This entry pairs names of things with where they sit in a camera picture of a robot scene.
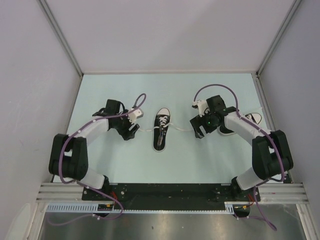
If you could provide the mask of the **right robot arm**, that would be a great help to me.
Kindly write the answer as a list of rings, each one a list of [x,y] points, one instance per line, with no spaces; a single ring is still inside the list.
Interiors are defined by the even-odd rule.
[[[251,167],[231,180],[230,194],[235,200],[242,201],[254,187],[293,168],[290,147],[283,131],[261,128],[238,108],[226,107],[220,95],[195,100],[192,108],[198,110],[198,115],[190,120],[197,139],[223,129],[239,135],[252,147]]]

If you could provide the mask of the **white shoelace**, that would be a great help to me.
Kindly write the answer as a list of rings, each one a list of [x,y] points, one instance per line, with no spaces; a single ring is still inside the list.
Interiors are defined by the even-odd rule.
[[[173,128],[173,129],[180,131],[180,132],[192,132],[193,131],[192,129],[184,129],[184,128],[178,127],[176,124],[174,124],[172,122],[165,124],[164,127]],[[153,130],[159,129],[159,128],[160,128],[159,126],[153,126],[152,128],[144,129],[141,126],[139,126],[138,130],[140,132],[151,133],[151,132],[153,132]]]

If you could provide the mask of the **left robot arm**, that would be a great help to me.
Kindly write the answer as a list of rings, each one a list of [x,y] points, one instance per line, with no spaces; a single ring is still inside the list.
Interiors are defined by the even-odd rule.
[[[95,112],[89,123],[75,134],[59,133],[54,136],[48,171],[93,188],[98,199],[107,199],[111,193],[109,178],[89,167],[88,147],[111,129],[125,141],[133,139],[140,127],[135,121],[143,114],[137,106],[126,109],[122,102],[108,99],[105,107]]]

